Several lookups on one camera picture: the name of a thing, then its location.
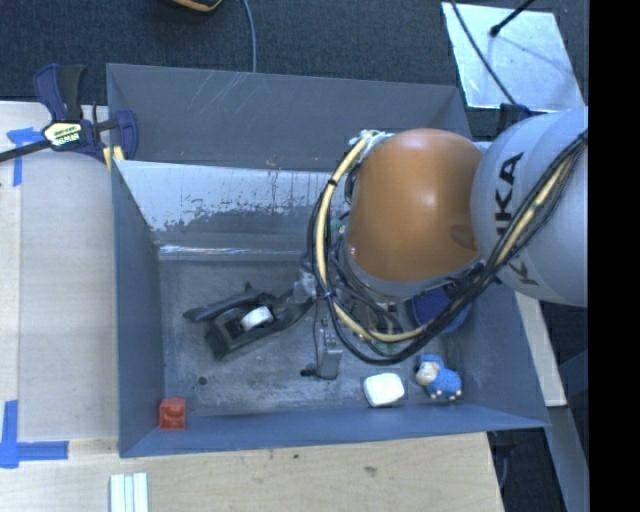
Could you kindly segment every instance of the tape roll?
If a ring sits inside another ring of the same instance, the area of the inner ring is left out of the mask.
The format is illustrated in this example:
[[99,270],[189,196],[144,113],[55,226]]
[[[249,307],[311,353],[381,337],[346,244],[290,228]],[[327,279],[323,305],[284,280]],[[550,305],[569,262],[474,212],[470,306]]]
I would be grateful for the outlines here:
[[242,320],[240,320],[240,325],[245,332],[248,332],[254,327],[258,327],[259,325],[263,325],[271,321],[273,321],[271,311],[269,311],[268,307],[261,306],[247,313]]

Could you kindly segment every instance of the dark floor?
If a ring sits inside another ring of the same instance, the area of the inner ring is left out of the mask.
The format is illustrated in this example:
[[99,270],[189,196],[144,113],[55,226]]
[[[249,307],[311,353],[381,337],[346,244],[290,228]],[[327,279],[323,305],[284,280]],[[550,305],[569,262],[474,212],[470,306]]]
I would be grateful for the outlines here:
[[[161,0],[4,2],[0,99],[34,101],[33,74],[52,62],[87,66],[80,91],[85,104],[107,103],[106,63],[250,71],[249,19],[255,25],[259,72],[459,85],[439,1],[248,0],[246,5],[224,0],[212,15],[201,16]],[[589,0],[538,0],[529,7],[554,13],[586,104],[589,7]],[[496,111],[469,109],[468,120],[474,137],[496,135]],[[587,310],[554,304],[543,304],[543,310],[562,365],[587,348]],[[588,392],[571,397],[570,403],[588,457]],[[563,511],[544,432],[490,437],[499,446],[507,512]]]

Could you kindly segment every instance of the white object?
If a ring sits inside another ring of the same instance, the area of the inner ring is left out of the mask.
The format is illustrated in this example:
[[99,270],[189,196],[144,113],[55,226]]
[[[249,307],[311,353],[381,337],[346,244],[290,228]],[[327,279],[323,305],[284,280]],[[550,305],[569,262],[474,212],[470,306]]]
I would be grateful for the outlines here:
[[400,400],[404,396],[404,386],[395,373],[381,373],[364,380],[364,394],[373,407],[380,407]]
[[266,306],[261,306],[259,308],[254,309],[247,313],[242,320],[240,320],[240,325],[245,330],[245,332],[250,331],[254,327],[258,327],[259,325],[266,324],[267,322],[273,321],[273,315],[269,308]]
[[149,512],[146,473],[111,475],[109,512]]
[[[482,55],[517,103],[537,112],[584,106],[553,13],[527,9],[491,37],[491,27],[502,22],[513,9],[462,4],[457,7]],[[507,97],[469,41],[453,5],[443,2],[442,10],[467,105],[499,108],[501,103],[507,103]]]

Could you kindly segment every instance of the small toy figure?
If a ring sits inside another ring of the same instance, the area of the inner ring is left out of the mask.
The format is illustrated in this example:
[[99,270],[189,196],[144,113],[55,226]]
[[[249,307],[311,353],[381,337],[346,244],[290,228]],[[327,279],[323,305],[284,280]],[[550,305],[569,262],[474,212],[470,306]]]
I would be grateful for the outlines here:
[[416,382],[424,386],[431,398],[444,397],[455,400],[462,395],[462,381],[457,372],[444,365],[435,354],[423,354],[416,373]]

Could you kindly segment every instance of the red block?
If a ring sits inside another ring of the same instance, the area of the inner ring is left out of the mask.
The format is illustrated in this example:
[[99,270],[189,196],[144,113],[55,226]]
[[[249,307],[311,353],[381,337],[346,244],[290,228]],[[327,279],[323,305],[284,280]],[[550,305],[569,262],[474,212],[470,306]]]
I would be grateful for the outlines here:
[[160,430],[184,430],[187,423],[187,400],[181,397],[163,398],[160,402]]

